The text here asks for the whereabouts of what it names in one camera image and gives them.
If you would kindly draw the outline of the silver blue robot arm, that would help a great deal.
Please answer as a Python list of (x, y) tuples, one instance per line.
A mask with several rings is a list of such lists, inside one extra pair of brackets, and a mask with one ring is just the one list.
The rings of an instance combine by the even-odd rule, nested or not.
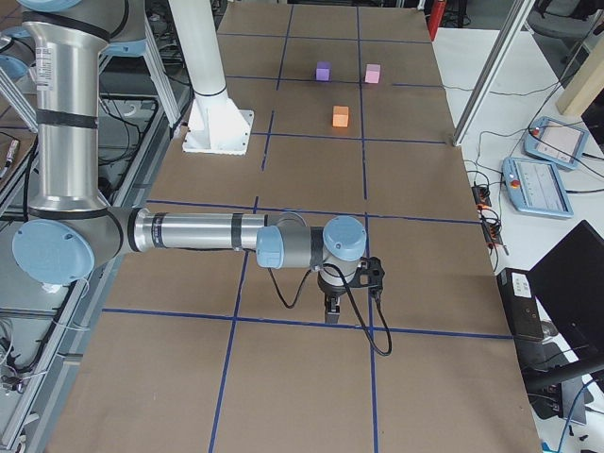
[(369, 283), (366, 231), (350, 216), (308, 226), (280, 215), (153, 213), (114, 208), (98, 188), (99, 58), (116, 45), (146, 47), (141, 1), (26, 1), (36, 45), (40, 188), (27, 205), (12, 253), (35, 280), (68, 285), (108, 261), (150, 249), (254, 252), (268, 270), (316, 273), (334, 323), (340, 298)]

